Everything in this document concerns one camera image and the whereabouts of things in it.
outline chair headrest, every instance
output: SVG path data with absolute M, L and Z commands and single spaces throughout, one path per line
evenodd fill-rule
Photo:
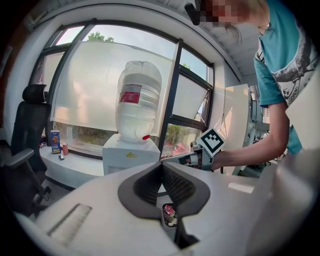
M 29 103 L 45 102 L 45 87 L 46 84 L 29 84 L 22 93 L 24 101 Z

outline black window frame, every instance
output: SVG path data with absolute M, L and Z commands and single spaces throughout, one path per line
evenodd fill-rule
M 41 51 L 37 62 L 33 68 L 29 84 L 32 82 L 33 75 L 35 74 L 35 71 L 37 69 L 37 65 L 41 59 L 47 55 L 51 55 L 54 53 L 60 53 L 64 52 L 55 72 L 52 77 L 52 81 L 50 84 L 49 91 L 45 93 L 45 99 L 46 102 L 50 105 L 53 104 L 54 100 L 54 94 L 56 90 L 56 85 L 58 83 L 59 77 L 63 71 L 64 65 L 67 62 L 70 54 L 72 51 L 75 49 L 77 44 L 80 44 L 83 39 L 87 36 L 87 34 L 96 26 L 96 25 L 115 25 L 115 26 L 122 26 L 122 27 L 129 27 L 133 29 L 138 29 L 142 30 L 151 34 L 154 34 L 156 36 L 162 37 L 166 40 L 169 40 L 173 43 L 176 44 L 176 49 L 175 53 L 173 56 L 173 62 L 172 62 L 172 68 L 171 72 L 169 75 L 169 80 L 168 83 L 170 83 L 169 87 L 169 93 L 168 93 L 168 98 L 167 98 L 167 104 L 164 110 L 164 117 L 162 120 L 162 125 L 161 125 L 161 130 L 160 130 L 160 136 L 159 136 L 159 142 L 158 142 L 158 148 L 160 150 L 160 155 L 163 150 L 164 142 L 165 142 L 165 136 L 167 132 L 167 127 L 168 124 L 173 124 L 173 125 L 180 125 L 180 126 L 185 126 L 185 127 L 192 127 L 196 128 L 198 130 L 201 130 L 202 132 L 206 131 L 210 125 L 210 118 L 211 118 L 211 113 L 212 113 L 212 107 L 213 107 L 213 96 L 214 96 L 214 84 L 209 84 L 206 80 L 192 72 L 191 70 L 185 68 L 184 66 L 180 65 L 180 59 L 181 59 L 181 53 L 182 49 L 187 50 L 191 54 L 193 54 L 195 57 L 200 59 L 208 68 L 213 69 L 213 75 L 214 75 L 214 64 L 210 63 L 203 55 L 198 53 L 196 50 L 194 50 L 192 47 L 188 46 L 183 39 L 181 38 L 176 38 L 170 34 L 167 34 L 161 30 L 142 25 L 139 23 L 134 23 L 134 22 L 129 22 L 129 21 L 124 21 L 124 20 L 109 20 L 109 19 L 104 19 L 104 20 L 97 20 L 96 18 L 83 21 L 83 22 L 77 22 L 77 23 L 72 23 L 68 25 L 61 25 L 57 31 L 51 36 L 51 38 L 48 40 L 46 45 L 44 46 L 43 50 Z M 64 43 L 60 45 L 55 45 L 59 39 L 64 35 L 64 33 L 71 28 L 75 27 L 80 27 L 83 26 L 82 30 L 75 36 L 72 42 L 70 43 Z M 195 82 L 197 85 L 205 88 L 209 92 L 209 104 L 206 107 L 206 112 L 205 112 L 205 123 L 188 119 L 182 116 L 174 115 L 172 114 L 173 112 L 173 106 L 174 106 L 174 101 L 176 97 L 176 92 L 177 92 L 177 86 L 178 86 L 178 80 L 179 80 L 179 75 L 182 75 L 191 81 Z M 50 131 L 54 127 L 54 122 L 50 121 L 51 115 L 47 121 L 47 125 L 45 127 L 45 136 L 47 138 L 50 138 Z M 101 159 L 102 160 L 102 154 L 100 153 L 93 153 L 93 152 L 86 152 L 86 150 L 72 150 L 69 149 L 70 153 L 77 154 L 80 156 L 88 157 L 88 158 L 94 158 L 94 159 Z

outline corrugated ceiling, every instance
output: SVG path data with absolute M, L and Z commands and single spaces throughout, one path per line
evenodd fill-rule
M 194 0 L 142 0 L 146 2 L 156 2 L 158 5 L 164 5 L 175 12 L 188 16 L 185 11 L 185 4 L 188 2 L 194 3 Z M 58 10 L 66 5 L 75 2 L 90 2 L 90 0 L 42 0 L 33 10 L 35 18 L 36 13 L 42 14 L 43 18 L 52 11 Z M 253 58 L 258 48 L 259 32 L 256 28 L 249 24 L 238 25 L 241 32 L 242 41 L 236 42 L 233 35 L 222 27 L 212 28 L 210 24 L 202 25 L 203 29 L 214 37 L 225 49 L 227 53 L 234 60 L 238 66 L 243 80 L 249 85 L 256 85 L 256 72 L 254 67 Z

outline office chair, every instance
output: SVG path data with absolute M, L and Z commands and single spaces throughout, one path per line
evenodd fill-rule
M 51 106 L 45 103 L 45 86 L 31 84 L 24 89 L 24 101 L 16 112 L 11 148 L 9 150 L 4 142 L 0 145 L 2 193 L 13 211 L 26 216 L 37 216 L 44 210 L 46 206 L 40 203 L 48 200 L 51 192 L 48 186 L 42 186 L 47 167 L 39 151 L 51 112 Z

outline water bottle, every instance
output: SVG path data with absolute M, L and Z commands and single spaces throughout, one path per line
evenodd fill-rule
M 158 68 L 147 61 L 130 61 L 118 81 L 115 125 L 120 139 L 144 142 L 153 130 L 162 86 Z

